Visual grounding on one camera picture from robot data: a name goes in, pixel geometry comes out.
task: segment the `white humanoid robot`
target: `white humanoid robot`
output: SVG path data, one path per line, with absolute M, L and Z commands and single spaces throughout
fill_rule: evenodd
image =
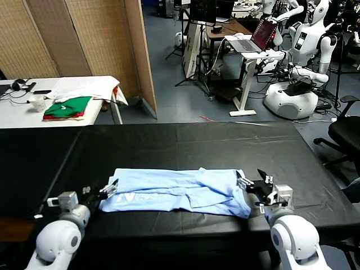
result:
M 301 119 L 314 113 L 318 96 L 310 90 L 328 81 L 326 71 L 337 42 L 335 36 L 326 34 L 327 28 L 323 24 L 328 8 L 328 0 L 310 1 L 308 23 L 297 22 L 289 28 L 292 48 L 288 51 L 278 51 L 278 57 L 263 61 L 263 65 L 273 59 L 288 59 L 292 63 L 287 71 L 290 82 L 270 85 L 264 99 L 266 107 L 278 116 Z M 318 50 L 321 53 L 319 71 L 314 72 L 304 66 Z M 303 88 L 303 83 L 309 83 L 310 89 Z

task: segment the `white cloth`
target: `white cloth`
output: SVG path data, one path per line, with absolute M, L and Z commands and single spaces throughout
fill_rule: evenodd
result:
M 111 100 L 113 89 L 119 83 L 112 76 L 63 77 L 59 79 L 46 97 L 55 100 L 55 102 L 65 102 L 76 97 Z M 124 104 L 128 104 L 120 87 L 116 99 Z

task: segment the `printed logo on shirt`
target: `printed logo on shirt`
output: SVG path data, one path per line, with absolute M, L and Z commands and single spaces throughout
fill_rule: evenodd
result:
M 135 201 L 157 200 L 165 194 L 159 193 L 120 193 L 116 199 L 116 205 L 124 205 Z

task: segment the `laptop screen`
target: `laptop screen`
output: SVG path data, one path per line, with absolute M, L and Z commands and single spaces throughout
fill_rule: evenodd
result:
M 270 37 L 275 32 L 276 24 L 269 22 L 268 20 L 261 19 L 258 27 L 251 37 L 251 41 L 254 42 L 261 50 L 266 48 Z

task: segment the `white cup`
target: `white cup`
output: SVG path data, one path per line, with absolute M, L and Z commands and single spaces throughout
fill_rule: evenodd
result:
M 45 97 L 39 94 L 34 94 L 29 98 L 29 102 L 34 106 L 34 108 L 41 113 L 46 110 Z

